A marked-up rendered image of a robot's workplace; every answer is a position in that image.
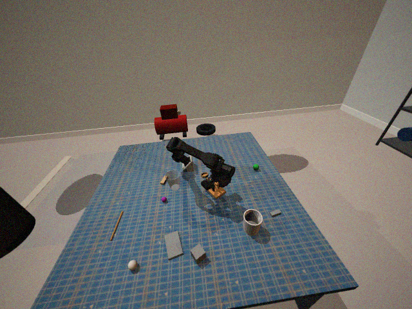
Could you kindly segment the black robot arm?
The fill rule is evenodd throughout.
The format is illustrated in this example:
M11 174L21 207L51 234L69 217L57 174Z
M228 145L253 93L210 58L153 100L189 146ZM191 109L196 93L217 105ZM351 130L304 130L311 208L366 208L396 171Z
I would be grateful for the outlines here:
M222 175L217 175L215 181L220 184L220 186L223 188L227 186L234 173L235 173L235 167L231 165L227 165L224 163L223 157L216 153L204 153L188 144L186 144L184 141L179 139L178 137L172 137L169 141L169 143L166 146L167 150L172 152L172 158L175 162L178 163L183 163L184 166L186 166L191 160L190 156L186 157L184 153L187 153L203 162L206 167L211 169L212 172L214 173L221 173ZM225 176L226 175L226 176Z

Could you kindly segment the grey ball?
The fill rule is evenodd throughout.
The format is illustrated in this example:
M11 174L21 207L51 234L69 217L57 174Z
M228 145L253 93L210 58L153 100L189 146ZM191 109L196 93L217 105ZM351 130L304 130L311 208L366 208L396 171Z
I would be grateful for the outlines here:
M131 260L130 262L129 262L129 264L128 264L128 268L130 269L130 270L134 270L136 267L137 267L137 265L138 265L138 262L137 262L137 260Z

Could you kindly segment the brown open cylinder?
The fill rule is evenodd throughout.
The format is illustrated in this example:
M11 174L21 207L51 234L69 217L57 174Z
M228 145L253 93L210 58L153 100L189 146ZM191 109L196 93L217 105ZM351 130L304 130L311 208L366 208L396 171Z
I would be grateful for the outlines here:
M243 215L243 230L250 236L255 236L260 229L263 217L254 209L246 210Z

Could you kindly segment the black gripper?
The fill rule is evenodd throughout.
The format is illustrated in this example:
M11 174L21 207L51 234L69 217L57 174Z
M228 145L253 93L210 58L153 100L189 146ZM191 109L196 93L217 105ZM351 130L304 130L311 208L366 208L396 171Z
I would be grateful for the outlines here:
M208 191L211 188L214 191L214 187L215 187L214 183L216 182L215 179L216 179L217 175L222 175L220 172L219 173L214 173L211 170L210 170L210 172L212 174L211 175L211 180L206 179L206 180L201 182L201 185L203 186L203 188L206 191Z

